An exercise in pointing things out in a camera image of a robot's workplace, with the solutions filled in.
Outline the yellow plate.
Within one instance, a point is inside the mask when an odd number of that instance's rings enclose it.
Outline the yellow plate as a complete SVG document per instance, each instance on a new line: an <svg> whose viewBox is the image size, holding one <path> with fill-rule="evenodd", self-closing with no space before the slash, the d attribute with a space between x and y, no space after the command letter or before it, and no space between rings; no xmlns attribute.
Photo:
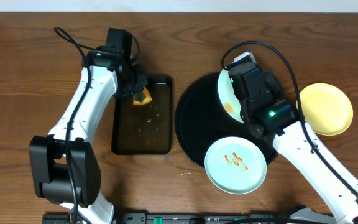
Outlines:
<svg viewBox="0 0 358 224"><path fill-rule="evenodd" d="M354 112L350 99L339 88L327 83L314 83L300 91L303 115L313 130L323 136L346 131Z"/></svg>

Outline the orange green scrub sponge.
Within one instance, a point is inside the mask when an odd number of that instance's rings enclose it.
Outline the orange green scrub sponge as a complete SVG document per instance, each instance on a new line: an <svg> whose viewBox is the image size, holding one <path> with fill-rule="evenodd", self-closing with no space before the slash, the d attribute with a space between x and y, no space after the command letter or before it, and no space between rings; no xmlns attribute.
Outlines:
<svg viewBox="0 0 358 224"><path fill-rule="evenodd" d="M132 104L135 106L140 106L140 105L146 105L151 101L152 101L152 97L148 89L146 89L146 87L143 87L142 91L134 94Z"/></svg>

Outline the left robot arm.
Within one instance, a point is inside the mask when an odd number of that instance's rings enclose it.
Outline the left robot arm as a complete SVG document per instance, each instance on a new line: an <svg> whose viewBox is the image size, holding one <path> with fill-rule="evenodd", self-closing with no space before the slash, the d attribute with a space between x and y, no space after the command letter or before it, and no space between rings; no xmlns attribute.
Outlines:
<svg viewBox="0 0 358 224"><path fill-rule="evenodd" d="M62 223L112 223L114 206L100 192L101 169L93 151L99 122L112 97L132 97L134 105L152 98L147 77L131 55L137 39L124 29L110 28L106 43L96 48L79 44L68 32L54 31L80 52L81 79L68 108L47 136L29 144L36 196L69 210Z"/></svg>

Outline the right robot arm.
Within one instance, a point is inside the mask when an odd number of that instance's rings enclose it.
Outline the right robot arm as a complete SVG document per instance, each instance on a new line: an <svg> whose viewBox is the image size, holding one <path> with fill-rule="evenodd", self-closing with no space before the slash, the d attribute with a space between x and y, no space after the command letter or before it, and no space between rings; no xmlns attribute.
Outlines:
<svg viewBox="0 0 358 224"><path fill-rule="evenodd" d="M255 62L225 69L240 105L239 117L251 135L289 160L329 207L338 223L358 223L358 180L302 121L300 110L284 99L277 77Z"/></svg>

